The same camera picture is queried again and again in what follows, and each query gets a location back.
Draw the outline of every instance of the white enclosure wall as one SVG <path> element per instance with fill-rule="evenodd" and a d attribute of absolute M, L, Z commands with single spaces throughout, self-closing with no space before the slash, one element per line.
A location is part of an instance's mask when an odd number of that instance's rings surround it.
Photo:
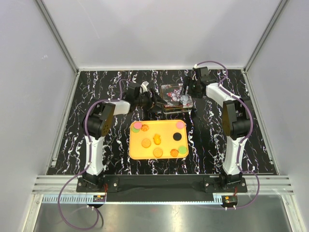
<path fill-rule="evenodd" d="M 43 0 L 79 68 L 244 67 L 280 0 Z"/>
<path fill-rule="evenodd" d="M 33 0 L 0 1 L 0 231 L 21 231 L 74 73 Z"/>
<path fill-rule="evenodd" d="M 281 174 L 309 229 L 309 1 L 291 0 L 249 70 Z"/>

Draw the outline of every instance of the orange tray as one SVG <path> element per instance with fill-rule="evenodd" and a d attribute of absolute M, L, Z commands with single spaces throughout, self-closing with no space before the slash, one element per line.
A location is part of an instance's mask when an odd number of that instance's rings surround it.
<path fill-rule="evenodd" d="M 134 160 L 184 158 L 188 151 L 182 120 L 137 121 L 130 126 L 129 154 Z"/>

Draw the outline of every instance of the orange cookie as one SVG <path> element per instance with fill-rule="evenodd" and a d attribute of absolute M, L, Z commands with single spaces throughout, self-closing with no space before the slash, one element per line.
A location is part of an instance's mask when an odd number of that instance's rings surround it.
<path fill-rule="evenodd" d="M 151 145 L 150 139 L 143 139 L 143 141 L 141 142 L 141 145 L 145 148 L 149 148 Z"/>
<path fill-rule="evenodd" d="M 160 158 L 161 156 L 163 155 L 163 151 L 161 148 L 156 148 L 154 150 L 154 156 L 157 157 L 157 158 Z"/>
<path fill-rule="evenodd" d="M 173 156 L 173 157 L 178 156 L 178 150 L 172 149 L 172 150 L 170 151 L 170 155 Z"/>
<path fill-rule="evenodd" d="M 142 125 L 141 130 L 142 131 L 147 131 L 147 130 L 149 130 L 149 126 L 144 124 L 144 125 Z"/>

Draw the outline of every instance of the table surface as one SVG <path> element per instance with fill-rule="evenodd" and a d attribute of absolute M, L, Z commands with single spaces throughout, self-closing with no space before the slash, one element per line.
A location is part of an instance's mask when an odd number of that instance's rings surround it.
<path fill-rule="evenodd" d="M 229 70 L 223 86 L 232 93 L 248 96 L 248 89 L 241 70 Z M 56 166 L 48 174 L 76 174 L 85 165 L 85 140 L 82 130 L 82 115 L 93 98 L 117 99 L 119 80 L 137 83 L 149 82 L 158 93 L 161 85 L 182 83 L 192 70 L 160 71 L 93 71 L 81 72 L 63 134 Z M 222 70 L 210 70 L 217 80 L 224 76 Z M 136 109 L 128 115 L 114 117 L 103 146 L 105 174 L 218 174 L 226 152 L 226 137 L 222 129 L 222 109 L 215 101 L 204 97 L 194 99 L 191 113 L 163 115 L 161 112 L 145 114 Z M 270 162 L 267 149 L 256 119 L 248 139 L 242 160 L 243 170 L 257 173 L 276 173 Z M 189 155 L 184 159 L 133 160 L 128 155 L 129 126 L 133 121 L 181 119 L 187 125 Z"/>

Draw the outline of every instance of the purple cable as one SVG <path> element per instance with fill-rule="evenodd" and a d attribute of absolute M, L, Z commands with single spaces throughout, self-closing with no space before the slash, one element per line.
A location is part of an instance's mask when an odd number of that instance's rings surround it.
<path fill-rule="evenodd" d="M 126 80 L 126 79 L 121 79 L 121 80 L 119 81 L 120 99 L 122 98 L 122 87 L 121 87 L 121 82 L 123 82 L 123 81 L 132 82 L 132 81 L 129 81 L 129 80 Z M 60 207 L 60 197 L 61 197 L 61 194 L 62 194 L 63 190 L 64 190 L 65 187 L 69 184 L 69 182 L 71 182 L 74 178 L 78 177 L 79 175 L 83 174 L 84 172 L 86 172 L 87 169 L 90 167 L 90 161 L 91 161 L 91 157 L 92 157 L 92 147 L 91 147 L 91 142 L 92 142 L 92 141 L 91 141 L 91 138 L 90 138 L 90 135 L 89 135 L 87 123 L 88 123 L 88 118 L 89 118 L 90 112 L 92 111 L 92 109 L 93 109 L 97 104 L 99 104 L 99 103 L 101 103 L 101 102 L 109 102 L 109 100 L 99 100 L 99 101 L 93 103 L 92 106 L 89 108 L 89 110 L 88 110 L 88 112 L 87 112 L 87 114 L 86 114 L 86 117 L 85 117 L 84 128 L 85 128 L 85 132 L 86 132 L 86 135 L 87 135 L 87 137 L 88 137 L 88 140 L 89 140 L 89 160 L 88 160 L 88 164 L 87 164 L 87 166 L 85 167 L 84 170 L 80 171 L 78 174 L 76 174 L 76 175 L 73 176 L 70 180 L 68 180 L 67 183 L 64 184 L 64 186 L 63 186 L 62 189 L 60 190 L 60 193 L 59 193 L 59 195 L 58 195 L 58 201 L 57 201 L 59 214 L 60 214 L 62 220 L 63 220 L 68 226 L 70 226 L 70 227 L 72 227 L 72 228 L 74 228 L 74 229 L 76 229 L 76 230 L 80 230 L 80 231 L 88 231 L 88 230 L 93 229 L 93 228 L 96 226 L 96 224 L 98 223 L 100 211 L 99 211 L 98 209 L 96 209 L 96 208 L 93 208 L 93 209 L 96 211 L 96 213 L 97 213 L 97 220 L 96 220 L 96 222 L 95 222 L 91 227 L 88 227 L 88 228 L 76 227 L 76 226 L 72 225 L 71 223 L 69 223 L 69 222 L 65 219 L 65 217 L 64 217 L 64 215 L 63 215 L 63 213 L 62 213 L 61 207 Z"/>
<path fill-rule="evenodd" d="M 219 64 L 221 67 L 224 68 L 224 70 L 225 70 L 225 76 L 222 78 L 222 80 L 219 81 L 218 85 L 220 85 L 220 84 L 227 78 L 227 75 L 228 75 L 227 68 L 226 68 L 223 64 L 221 64 L 221 63 L 219 63 L 219 62 L 217 62 L 217 61 L 213 61 L 213 60 L 207 60 L 207 61 L 200 62 L 200 63 L 197 64 L 197 66 L 198 66 L 198 65 L 201 65 L 201 64 L 205 64 L 205 63 L 215 63 L 215 64 Z"/>
<path fill-rule="evenodd" d="M 83 206 L 83 207 L 81 207 L 81 208 L 75 209 L 75 210 L 74 210 L 73 212 L 71 212 L 67 217 L 71 217 L 71 216 L 74 215 L 76 212 L 80 211 L 81 209 L 86 209 L 86 208 L 88 208 L 88 207 L 87 207 L 87 206 Z M 101 213 L 100 211 L 98 211 L 98 213 L 99 213 L 99 216 L 100 216 L 100 218 L 101 218 L 101 220 L 102 220 L 102 222 L 103 222 L 102 213 Z M 60 220 L 60 221 L 57 221 L 57 222 L 52 222 L 52 221 L 50 221 L 47 211 L 46 211 L 45 217 L 46 217 L 47 222 L 48 222 L 49 224 L 51 224 L 51 225 L 58 225 L 58 224 L 60 224 L 61 222 L 63 222 L 63 220 Z"/>
<path fill-rule="evenodd" d="M 235 97 L 234 95 L 231 95 L 231 93 L 230 93 L 229 91 L 227 91 L 227 90 L 222 86 L 222 82 L 227 78 L 227 75 L 228 75 L 227 68 L 226 68 L 223 64 L 221 64 L 221 63 L 219 63 L 219 62 L 217 62 L 217 61 L 213 61 L 213 60 L 207 60 L 207 61 L 200 62 L 200 63 L 197 64 L 197 66 L 198 66 L 198 65 L 201 65 L 201 64 L 204 64 L 204 63 L 215 63 L 215 64 L 219 64 L 221 67 L 224 68 L 224 70 L 225 70 L 225 76 L 222 78 L 222 80 L 219 81 L 219 83 L 218 83 L 218 88 L 220 88 L 224 93 L 226 93 L 226 94 L 227 94 L 228 96 L 230 96 L 231 98 L 237 100 L 237 101 L 246 109 L 246 111 L 248 112 L 249 119 L 250 119 L 250 129 L 249 129 L 248 134 L 240 141 L 240 143 L 242 143 L 243 141 L 245 141 L 245 139 L 247 139 L 247 138 L 250 137 L 250 135 L 252 134 L 252 131 L 253 131 L 253 117 L 252 117 L 252 115 L 251 115 L 251 112 L 250 112 L 249 108 L 247 107 L 247 105 L 246 105 L 241 99 Z M 257 181 L 257 191 L 256 191 L 256 194 L 255 194 L 254 198 L 252 199 L 252 201 L 250 201 L 248 204 L 245 204 L 245 205 L 243 205 L 243 206 L 237 207 L 237 209 L 242 209 L 242 208 L 245 208 L 245 207 L 251 205 L 251 204 L 256 200 L 256 198 L 257 198 L 257 196 L 258 196 L 258 194 L 259 194 L 259 192 L 260 192 L 260 180 L 259 180 L 259 177 L 257 176 L 257 174 L 254 173 L 254 172 L 252 172 L 252 171 L 243 171 L 243 170 L 241 169 L 241 167 L 240 167 L 240 164 L 239 164 L 240 150 L 241 150 L 241 146 L 238 146 L 237 158 L 236 158 L 236 162 L 237 162 L 238 169 L 239 169 L 239 171 L 240 171 L 241 173 L 243 173 L 243 174 L 251 173 L 251 174 L 253 174 L 253 175 L 256 177 L 256 181 Z"/>

